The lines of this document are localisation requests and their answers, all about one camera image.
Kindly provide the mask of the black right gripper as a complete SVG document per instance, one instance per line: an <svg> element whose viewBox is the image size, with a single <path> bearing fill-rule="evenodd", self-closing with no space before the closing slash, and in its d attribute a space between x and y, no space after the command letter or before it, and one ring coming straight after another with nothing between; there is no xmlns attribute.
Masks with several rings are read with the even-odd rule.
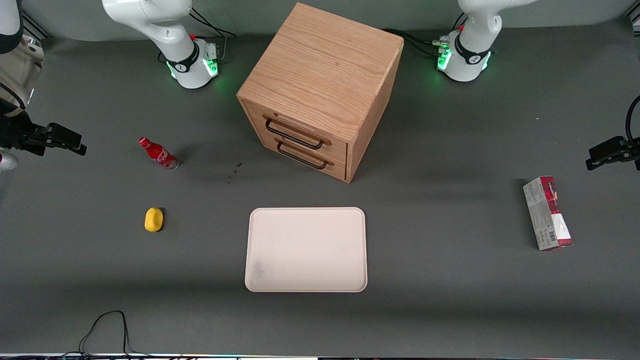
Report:
<svg viewBox="0 0 640 360"><path fill-rule="evenodd" d="M44 152L50 148L69 150L85 156L87 146L82 144L82 135L57 123L47 125L47 144L38 132L42 126L32 123L27 112L7 100L0 100L0 147L5 150Z"/></svg>

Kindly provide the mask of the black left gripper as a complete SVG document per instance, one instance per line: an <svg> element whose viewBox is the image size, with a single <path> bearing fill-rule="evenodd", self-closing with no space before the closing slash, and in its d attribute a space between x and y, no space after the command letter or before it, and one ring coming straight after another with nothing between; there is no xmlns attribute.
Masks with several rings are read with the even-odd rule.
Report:
<svg viewBox="0 0 640 360"><path fill-rule="evenodd" d="M590 148L585 164L588 171L593 171L606 164L631 161L640 171L640 137L631 139L628 146L624 137L614 136Z"/></svg>

